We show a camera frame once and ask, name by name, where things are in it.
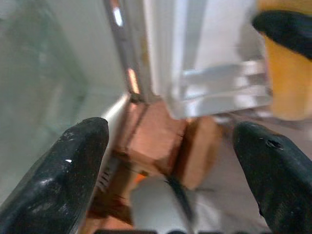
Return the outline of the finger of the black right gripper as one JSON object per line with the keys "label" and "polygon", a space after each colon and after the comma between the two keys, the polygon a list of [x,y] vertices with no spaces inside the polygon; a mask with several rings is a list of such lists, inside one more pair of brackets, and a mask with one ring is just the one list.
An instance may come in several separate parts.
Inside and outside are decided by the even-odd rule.
{"label": "finger of the black right gripper", "polygon": [[312,15],[294,11],[263,11],[252,26],[274,42],[312,59]]}

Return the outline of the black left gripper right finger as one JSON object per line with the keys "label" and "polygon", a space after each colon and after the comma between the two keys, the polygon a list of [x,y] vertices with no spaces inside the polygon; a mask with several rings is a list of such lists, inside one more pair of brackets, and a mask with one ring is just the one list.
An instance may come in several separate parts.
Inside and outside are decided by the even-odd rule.
{"label": "black left gripper right finger", "polygon": [[312,161],[286,136],[244,121],[234,151],[260,215],[275,234],[312,234]]}

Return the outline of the orange juice bottle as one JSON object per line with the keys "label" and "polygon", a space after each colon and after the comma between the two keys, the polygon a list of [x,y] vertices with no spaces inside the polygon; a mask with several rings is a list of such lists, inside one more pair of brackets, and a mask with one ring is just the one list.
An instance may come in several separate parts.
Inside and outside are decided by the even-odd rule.
{"label": "orange juice bottle", "polygon": [[[258,10],[289,10],[312,17],[312,0],[257,0]],[[271,111],[283,120],[312,117],[312,61],[261,33],[270,80]]]}

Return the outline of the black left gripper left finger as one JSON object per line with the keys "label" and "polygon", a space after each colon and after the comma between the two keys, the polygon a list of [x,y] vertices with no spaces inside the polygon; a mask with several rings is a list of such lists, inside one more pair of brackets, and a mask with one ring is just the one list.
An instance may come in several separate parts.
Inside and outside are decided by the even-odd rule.
{"label": "black left gripper left finger", "polygon": [[108,141],[101,117],[67,129],[0,205],[0,234],[76,234]]}

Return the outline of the clear fridge door shelf rail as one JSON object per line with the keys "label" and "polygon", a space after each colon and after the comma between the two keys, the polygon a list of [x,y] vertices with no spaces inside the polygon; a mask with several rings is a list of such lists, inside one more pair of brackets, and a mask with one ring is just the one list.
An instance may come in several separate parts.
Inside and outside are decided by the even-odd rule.
{"label": "clear fridge door shelf rail", "polygon": [[271,91],[265,61],[184,70],[170,86],[165,101],[175,119],[268,105]]}

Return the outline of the white fridge body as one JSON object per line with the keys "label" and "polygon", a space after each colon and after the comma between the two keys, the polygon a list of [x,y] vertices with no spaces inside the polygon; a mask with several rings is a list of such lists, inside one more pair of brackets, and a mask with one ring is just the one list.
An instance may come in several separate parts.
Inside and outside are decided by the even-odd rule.
{"label": "white fridge body", "polygon": [[69,127],[108,121],[105,169],[135,79],[121,0],[0,0],[0,204]]}

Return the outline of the red brick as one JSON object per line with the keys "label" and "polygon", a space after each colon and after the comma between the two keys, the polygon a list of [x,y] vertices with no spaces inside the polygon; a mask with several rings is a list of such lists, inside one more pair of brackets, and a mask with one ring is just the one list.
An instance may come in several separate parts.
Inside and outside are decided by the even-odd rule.
{"label": "red brick", "polygon": [[169,175],[187,127],[171,118],[165,103],[130,103],[122,117],[113,155],[153,173]]}

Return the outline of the brown wooden block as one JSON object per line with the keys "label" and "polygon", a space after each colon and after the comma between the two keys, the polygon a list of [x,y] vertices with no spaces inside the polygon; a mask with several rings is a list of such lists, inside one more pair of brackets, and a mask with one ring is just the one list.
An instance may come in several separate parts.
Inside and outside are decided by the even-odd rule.
{"label": "brown wooden block", "polygon": [[216,162],[222,131],[212,117],[190,121],[175,163],[174,176],[187,189],[195,190]]}

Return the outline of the white fridge door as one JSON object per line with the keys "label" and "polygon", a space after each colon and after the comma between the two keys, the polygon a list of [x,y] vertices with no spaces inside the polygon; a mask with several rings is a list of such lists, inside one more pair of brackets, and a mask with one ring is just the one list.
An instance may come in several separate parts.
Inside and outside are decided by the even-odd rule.
{"label": "white fridge door", "polygon": [[182,71],[264,60],[251,25],[256,0],[143,0],[143,10],[152,90],[167,109]]}

